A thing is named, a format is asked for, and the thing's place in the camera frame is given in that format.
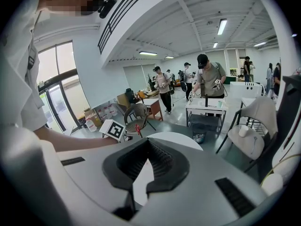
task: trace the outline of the ceiling light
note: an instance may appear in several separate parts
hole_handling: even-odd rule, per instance
[[[227,21],[228,21],[227,19],[221,19],[221,21],[220,21],[220,27],[218,28],[217,35],[221,35],[222,32],[224,32],[224,29],[226,27]]]
[[[257,46],[260,46],[260,45],[264,45],[264,44],[266,44],[266,42],[256,44],[256,45],[254,45],[254,47],[257,47]]]
[[[156,53],[151,53],[151,52],[145,52],[145,51],[141,51],[139,52],[140,55],[157,55]]]

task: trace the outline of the black pants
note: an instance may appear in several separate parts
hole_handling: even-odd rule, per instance
[[[186,99],[188,99],[190,92],[192,91],[192,83],[186,83],[187,91],[186,91]]]
[[[225,94],[222,94],[221,96],[208,96],[208,99],[223,99],[225,98]]]
[[[171,112],[171,97],[170,95],[167,93],[164,94],[160,94],[161,99],[163,101],[163,104],[165,105],[166,109],[168,112]]]

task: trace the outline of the black metal railing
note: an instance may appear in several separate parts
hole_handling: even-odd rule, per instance
[[[98,42],[98,47],[100,54],[102,54],[103,49],[105,45],[107,44],[110,36],[114,32],[115,28],[119,24],[119,22],[122,20],[124,15],[128,12],[129,9],[139,0],[122,0],[112,16],[110,17],[106,27],[103,30],[103,33],[100,37],[100,40]]]

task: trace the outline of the trash can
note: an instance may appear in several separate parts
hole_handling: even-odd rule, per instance
[[[206,136],[206,125],[194,124],[192,126],[193,140],[198,144],[202,144]]]

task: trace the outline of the floor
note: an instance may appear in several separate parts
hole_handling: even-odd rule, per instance
[[[230,95],[230,86],[225,85],[225,89],[227,93]],[[186,111],[185,106],[187,104],[186,98],[184,97],[185,93],[181,90],[181,88],[175,88],[175,93],[172,98],[172,113],[168,115],[164,112],[165,107],[163,105],[162,100],[158,96],[160,101],[161,110],[163,113],[164,121],[155,121],[149,120],[149,122],[156,128],[156,131],[150,126],[147,125],[141,133],[143,137],[149,136],[154,133],[158,132],[176,132],[180,134],[184,134],[190,138],[192,138],[192,129],[186,127]],[[226,104],[229,107],[229,110],[226,113],[225,122],[222,128],[222,132],[220,135],[216,135],[215,133],[207,132],[205,141],[201,144],[203,150],[210,151],[215,153],[218,147],[221,145],[223,139],[226,136],[226,133],[229,130],[229,127],[232,123],[234,118],[235,112],[240,109],[241,100],[240,99],[233,99],[230,97],[225,98]],[[118,114],[114,116],[113,119],[119,123],[124,124],[123,116]],[[102,137],[102,133],[99,132],[90,132],[88,129],[81,129],[72,134],[72,137],[78,138],[95,138],[95,137]],[[238,150],[229,140],[226,141],[220,152],[218,153],[220,157],[234,165],[235,167],[239,168],[240,170],[244,171],[250,162],[250,159],[245,156],[240,150]],[[258,173],[257,167],[255,166],[252,170],[248,172],[248,175],[253,177],[256,181],[258,181]]]

